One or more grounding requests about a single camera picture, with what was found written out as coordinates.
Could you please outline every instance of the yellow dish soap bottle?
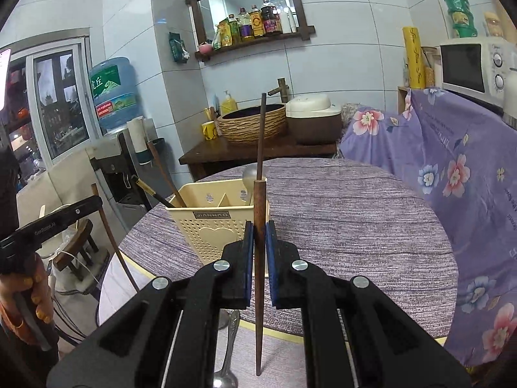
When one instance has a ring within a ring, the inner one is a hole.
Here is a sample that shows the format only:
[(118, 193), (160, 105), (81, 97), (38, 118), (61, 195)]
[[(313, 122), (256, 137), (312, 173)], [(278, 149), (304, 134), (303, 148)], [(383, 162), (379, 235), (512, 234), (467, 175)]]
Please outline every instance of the yellow dish soap bottle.
[(227, 90), (225, 90), (224, 93), (226, 93), (227, 97), (221, 102), (221, 115), (226, 115), (227, 113), (237, 110), (237, 102), (235, 102), (235, 99), (232, 98)]

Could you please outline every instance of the white microwave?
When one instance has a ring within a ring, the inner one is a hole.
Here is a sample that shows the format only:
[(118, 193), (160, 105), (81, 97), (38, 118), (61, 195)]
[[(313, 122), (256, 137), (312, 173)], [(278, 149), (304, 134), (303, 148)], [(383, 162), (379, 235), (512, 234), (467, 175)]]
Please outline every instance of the white microwave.
[(517, 47), (498, 37), (456, 38), (439, 46), (443, 88), (502, 107), (505, 79), (517, 68)]

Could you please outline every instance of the faucet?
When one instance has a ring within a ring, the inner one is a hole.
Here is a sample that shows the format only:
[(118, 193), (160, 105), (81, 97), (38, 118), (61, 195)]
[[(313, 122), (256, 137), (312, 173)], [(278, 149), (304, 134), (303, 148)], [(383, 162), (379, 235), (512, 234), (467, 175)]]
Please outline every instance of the faucet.
[(289, 102), (289, 94), (288, 94), (289, 86), (285, 84), (285, 78), (282, 77), (278, 79), (278, 87), (276, 89), (270, 90), (267, 94), (269, 96), (273, 96), (274, 94), (280, 93), (280, 100), (282, 103)]

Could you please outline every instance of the microwave dial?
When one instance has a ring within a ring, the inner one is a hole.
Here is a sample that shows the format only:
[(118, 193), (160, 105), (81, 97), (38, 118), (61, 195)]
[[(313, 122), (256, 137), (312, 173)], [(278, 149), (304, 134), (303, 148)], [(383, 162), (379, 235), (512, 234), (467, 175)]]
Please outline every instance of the microwave dial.
[(505, 81), (502, 79), (502, 76), (500, 74), (497, 74), (494, 79), (495, 87), (497, 87), (498, 90), (501, 90), (505, 86)]
[(494, 54), (494, 64), (495, 64), (496, 67), (501, 67), (502, 66), (501, 54), (498, 54), (498, 53)]

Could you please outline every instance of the pink flower print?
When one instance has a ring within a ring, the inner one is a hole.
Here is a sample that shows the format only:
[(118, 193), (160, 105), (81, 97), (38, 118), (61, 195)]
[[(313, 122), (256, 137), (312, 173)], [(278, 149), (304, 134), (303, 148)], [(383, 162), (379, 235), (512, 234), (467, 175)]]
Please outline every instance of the pink flower print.
[(371, 135), (377, 135), (379, 133), (378, 121), (384, 119), (384, 114), (379, 111), (357, 111), (353, 118), (356, 120), (353, 123), (353, 132), (356, 135), (363, 135), (367, 131)]
[(502, 348), (512, 336), (517, 327), (517, 318), (513, 318), (515, 309), (511, 303), (504, 305), (497, 313), (494, 320), (494, 329), (488, 329), (483, 333), (483, 348), (488, 352), (483, 357), (483, 363), (497, 359)]
[(458, 160), (449, 162), (449, 168), (447, 169), (447, 184), (445, 185), (443, 194), (445, 197), (454, 194), (456, 197), (461, 197), (465, 192), (463, 186), (470, 178), (470, 168), (465, 166), (467, 156), (459, 155)]
[(411, 119), (411, 111), (413, 110), (413, 107), (411, 106), (411, 93), (410, 92), (407, 93), (405, 102), (406, 102), (406, 107), (405, 107), (405, 110), (402, 113), (402, 115), (404, 116), (404, 118), (406, 118), (407, 121), (409, 121)]

